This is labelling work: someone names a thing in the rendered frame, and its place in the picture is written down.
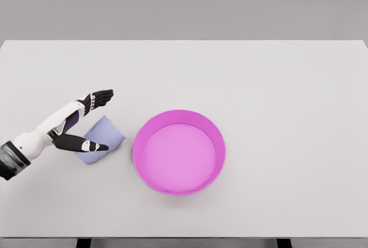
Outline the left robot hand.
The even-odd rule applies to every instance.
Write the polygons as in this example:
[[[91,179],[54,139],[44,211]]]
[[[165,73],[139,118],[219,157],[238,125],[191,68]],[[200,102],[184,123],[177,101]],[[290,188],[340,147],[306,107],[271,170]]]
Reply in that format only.
[[[91,111],[105,106],[114,96],[113,90],[101,90],[88,94],[83,99],[73,101],[59,109],[43,121],[37,130],[45,133],[51,143],[60,150],[72,152],[107,151],[109,147],[80,136],[67,133],[75,124]]]

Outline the lavender cup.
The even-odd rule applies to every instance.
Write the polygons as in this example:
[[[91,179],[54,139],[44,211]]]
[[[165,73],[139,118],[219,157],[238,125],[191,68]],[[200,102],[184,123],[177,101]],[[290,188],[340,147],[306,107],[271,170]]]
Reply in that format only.
[[[84,138],[109,147],[107,151],[76,152],[77,157],[87,165],[98,161],[125,140],[125,136],[106,116],[99,119],[84,135]]]

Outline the pink round plate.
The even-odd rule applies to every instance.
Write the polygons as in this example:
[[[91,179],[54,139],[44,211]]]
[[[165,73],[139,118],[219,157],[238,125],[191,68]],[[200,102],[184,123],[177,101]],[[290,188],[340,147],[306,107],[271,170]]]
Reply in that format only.
[[[150,118],[132,147],[140,178],[155,191],[172,196],[195,194],[211,185],[224,167],[226,153],[218,126],[184,109]]]

